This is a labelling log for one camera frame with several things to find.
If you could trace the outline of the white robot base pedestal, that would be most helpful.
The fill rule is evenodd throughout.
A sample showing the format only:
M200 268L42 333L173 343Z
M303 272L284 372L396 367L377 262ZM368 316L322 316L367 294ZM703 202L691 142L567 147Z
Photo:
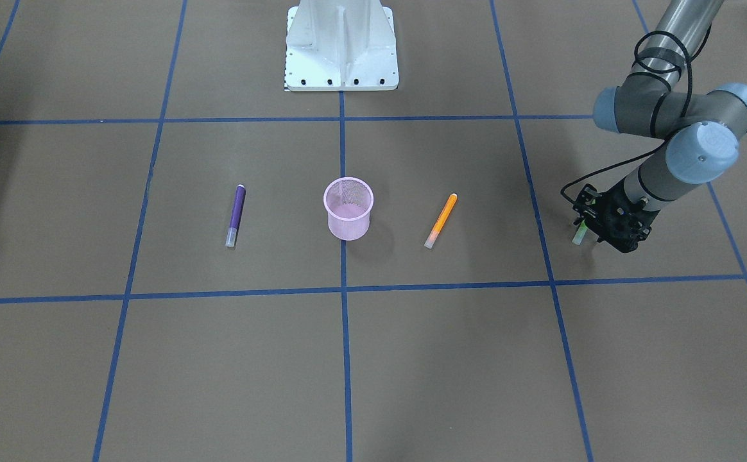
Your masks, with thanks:
M286 13L284 88L370 92L399 87L391 8L379 1L300 1Z

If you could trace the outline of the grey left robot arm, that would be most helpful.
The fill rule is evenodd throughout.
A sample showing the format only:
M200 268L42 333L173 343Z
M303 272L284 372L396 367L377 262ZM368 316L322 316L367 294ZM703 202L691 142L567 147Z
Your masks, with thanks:
M692 64L710 37L720 1L673 1L658 26L635 44L629 75L594 103L598 128L661 141L640 165L605 192L585 184L571 208L573 243L587 231L622 253L649 237L659 211L719 178L739 158L747 133L747 85L726 83L707 94L674 90L693 79Z

